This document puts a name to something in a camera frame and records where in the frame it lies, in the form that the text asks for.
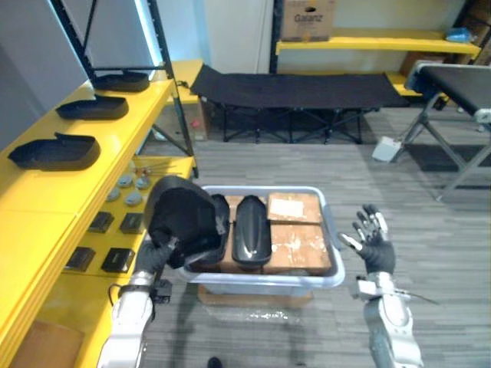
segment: black folding cot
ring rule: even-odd
[[[191,91],[212,102],[223,113],[223,140],[253,132],[269,133],[285,143],[298,143],[324,134],[325,143],[334,130],[362,143],[360,118],[381,107],[403,107],[407,101],[394,89],[385,74],[222,74],[203,65]],[[293,137],[292,112],[303,113],[321,127]],[[275,120],[288,119],[288,138],[272,129]],[[239,124],[227,135],[229,120]],[[339,128],[355,120],[358,136]]]

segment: black plastic tray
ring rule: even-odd
[[[95,95],[95,100],[79,100],[61,105],[56,112],[64,119],[114,120],[127,114],[128,103],[123,97]]]
[[[134,71],[95,77],[91,82],[94,88],[98,90],[117,90],[120,92],[141,92],[150,85],[148,75]]]
[[[22,169],[74,171],[91,166],[101,148],[93,136],[55,133],[56,140],[33,140],[15,148],[8,158]]]

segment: black robotic glove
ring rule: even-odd
[[[144,241],[138,250],[135,272],[145,271],[155,274],[162,271],[175,248],[172,239],[161,247],[155,246],[151,240]]]
[[[361,225],[353,222],[360,241],[342,232],[338,233],[338,238],[364,259],[368,274],[372,272],[393,274],[396,257],[394,246],[389,241],[387,223],[374,205],[363,205],[363,210],[367,215],[361,211],[357,212]]]

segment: small black square item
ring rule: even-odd
[[[129,212],[120,225],[124,234],[141,234],[143,232],[143,213]]]
[[[85,272],[94,255],[95,251],[92,248],[76,247],[64,269]]]
[[[123,272],[130,269],[135,252],[128,248],[111,248],[101,268],[106,272]]]
[[[89,226],[89,232],[99,232],[104,234],[108,229],[110,224],[114,221],[114,216],[110,212],[98,212]]]

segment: black object on shelf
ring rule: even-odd
[[[179,176],[164,176],[155,183],[143,212],[143,222],[158,248],[177,239],[167,262],[172,268],[198,261],[221,245],[211,195]]]
[[[144,230],[143,213],[127,213],[121,222],[120,230],[124,234],[141,234]]]
[[[33,140],[16,147],[8,158],[22,169],[75,171],[91,166],[101,153],[93,136],[55,133],[56,140]]]
[[[237,206],[232,259],[244,268],[259,268],[269,262],[271,253],[266,206],[255,195],[248,195]]]
[[[92,85],[98,90],[118,90],[120,92],[141,92],[150,85],[148,75],[136,71],[123,71],[122,74],[107,74],[95,77]]]
[[[135,256],[135,252],[129,248],[111,248],[101,268],[106,272],[128,272]]]
[[[115,120],[123,117],[129,110],[123,97],[95,95],[95,100],[79,100],[61,105],[56,109],[64,119]]]
[[[220,247],[214,251],[210,251],[205,257],[197,261],[199,265],[214,265],[223,260],[225,256],[226,244],[229,238],[230,231],[230,207],[225,197],[221,194],[212,195],[215,202],[215,217],[217,218],[217,230],[221,237]]]
[[[68,263],[64,266],[68,271],[85,272],[95,256],[95,251],[89,247],[76,247]]]
[[[109,226],[113,221],[114,216],[112,216],[110,212],[99,211],[94,220],[92,220],[88,231],[104,234],[109,229]]]

